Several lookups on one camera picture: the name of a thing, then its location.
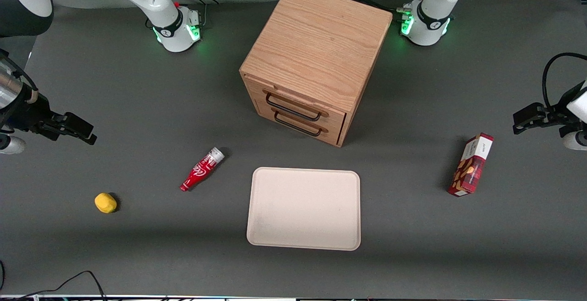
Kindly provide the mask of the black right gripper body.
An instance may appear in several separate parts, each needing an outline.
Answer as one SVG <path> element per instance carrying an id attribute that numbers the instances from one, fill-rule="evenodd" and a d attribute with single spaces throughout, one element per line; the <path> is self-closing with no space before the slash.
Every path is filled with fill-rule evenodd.
<path id="1" fill-rule="evenodd" d="M 64 132 L 63 115 L 50 110 L 50 103 L 42 94 L 29 104 L 32 91 L 21 91 L 21 130 L 25 132 Z"/>

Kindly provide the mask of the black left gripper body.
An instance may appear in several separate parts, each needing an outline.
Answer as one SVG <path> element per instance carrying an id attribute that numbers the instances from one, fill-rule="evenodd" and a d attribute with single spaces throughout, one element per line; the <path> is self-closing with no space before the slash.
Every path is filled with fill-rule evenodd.
<path id="1" fill-rule="evenodd" d="M 560 125 L 572 125 L 579 123 L 579 118 L 567 108 L 567 104 L 570 104 L 570 102 L 575 99 L 578 93 L 579 88 L 572 88 L 564 92 L 557 104 L 552 105 L 546 90 L 546 111 L 548 113 L 548 121 L 550 123 L 556 123 Z"/>

